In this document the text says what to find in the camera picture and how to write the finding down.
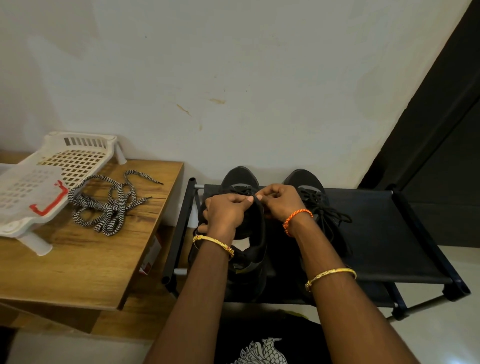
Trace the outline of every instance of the red paint stroke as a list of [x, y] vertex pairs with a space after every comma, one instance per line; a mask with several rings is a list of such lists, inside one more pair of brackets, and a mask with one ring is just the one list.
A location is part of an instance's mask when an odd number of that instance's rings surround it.
[[68, 188], [65, 187], [62, 183], [62, 181], [57, 180], [58, 184], [55, 184], [56, 186], [60, 187], [61, 192], [60, 194], [53, 200], [53, 202], [48, 205], [43, 211], [40, 211], [37, 207], [36, 204], [30, 205], [29, 208], [35, 212], [37, 215], [40, 216], [45, 216], [48, 214], [56, 205], [59, 204], [59, 202], [62, 200], [62, 198], [68, 193]]

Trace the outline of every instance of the bracelet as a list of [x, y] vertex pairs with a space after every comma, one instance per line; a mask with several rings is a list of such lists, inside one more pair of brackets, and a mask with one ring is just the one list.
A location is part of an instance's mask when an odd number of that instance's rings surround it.
[[232, 248], [230, 248], [228, 245], [226, 244], [223, 244], [221, 241], [218, 241], [217, 239], [214, 239], [214, 238], [211, 238], [209, 236], [205, 236], [205, 235], [195, 235], [193, 237], [193, 245], [195, 245], [195, 247], [198, 249], [198, 246], [197, 244], [195, 243], [197, 240], [208, 240], [210, 242], [213, 242], [215, 244], [218, 244], [220, 245], [222, 248], [224, 248], [229, 254], [230, 254], [230, 259], [233, 258], [233, 255], [235, 254], [235, 252], [233, 251]]
[[295, 211], [293, 214], [291, 214], [288, 219], [285, 220], [285, 222], [283, 223], [283, 229], [285, 230], [285, 234], [287, 234], [289, 237], [292, 237], [290, 235], [290, 233], [288, 232], [288, 223], [290, 222], [290, 220], [292, 220], [292, 218], [300, 213], [300, 212], [308, 212], [310, 214], [310, 217], [313, 218], [313, 214], [310, 212], [310, 210], [307, 210], [306, 208], [301, 208], [300, 210], [297, 210]]
[[315, 282], [317, 279], [319, 279], [321, 277], [328, 276], [329, 274], [332, 274], [332, 273], [340, 273], [340, 272], [351, 273], [353, 275], [353, 279], [357, 279], [357, 273], [355, 273], [355, 271], [353, 269], [350, 269], [350, 268], [330, 269], [330, 270], [326, 270], [323, 273], [320, 273], [319, 275], [315, 276], [312, 280], [308, 281], [305, 284], [305, 289], [307, 290], [307, 292], [310, 292], [310, 287], [312, 286], [312, 283]]

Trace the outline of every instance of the hand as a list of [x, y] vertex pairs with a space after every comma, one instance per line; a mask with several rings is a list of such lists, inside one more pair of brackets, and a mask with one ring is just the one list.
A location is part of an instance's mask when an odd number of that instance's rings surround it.
[[235, 236], [235, 229], [243, 221], [243, 213], [252, 205], [253, 196], [218, 194], [205, 200], [203, 216], [208, 225], [198, 227], [200, 234], [215, 232]]
[[281, 222], [285, 222], [293, 212], [305, 208], [293, 186], [274, 183], [258, 191], [256, 196]]

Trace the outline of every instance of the person's left hand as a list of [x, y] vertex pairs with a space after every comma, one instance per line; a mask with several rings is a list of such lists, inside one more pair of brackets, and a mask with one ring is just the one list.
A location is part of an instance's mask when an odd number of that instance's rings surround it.
[[243, 221], [243, 213], [252, 205], [253, 196], [240, 194], [217, 194], [205, 200], [206, 209], [203, 212], [208, 225], [198, 227], [200, 234], [224, 233], [235, 235], [235, 229]]

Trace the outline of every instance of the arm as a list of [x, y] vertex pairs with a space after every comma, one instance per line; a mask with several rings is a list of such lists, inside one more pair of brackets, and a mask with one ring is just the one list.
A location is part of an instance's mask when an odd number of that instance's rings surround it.
[[[235, 228], [243, 221], [243, 212], [252, 202], [253, 197], [236, 194], [208, 198], [204, 212], [208, 227], [199, 227], [199, 232], [230, 246]], [[177, 303], [144, 364], [213, 363], [228, 257], [221, 246], [202, 242]]]
[[[257, 197], [280, 221], [305, 208], [293, 186], [270, 185]], [[308, 214], [297, 214], [289, 223], [289, 232], [300, 247], [308, 279], [345, 267]], [[329, 274], [316, 280], [312, 293], [333, 363], [418, 363], [349, 273]]]

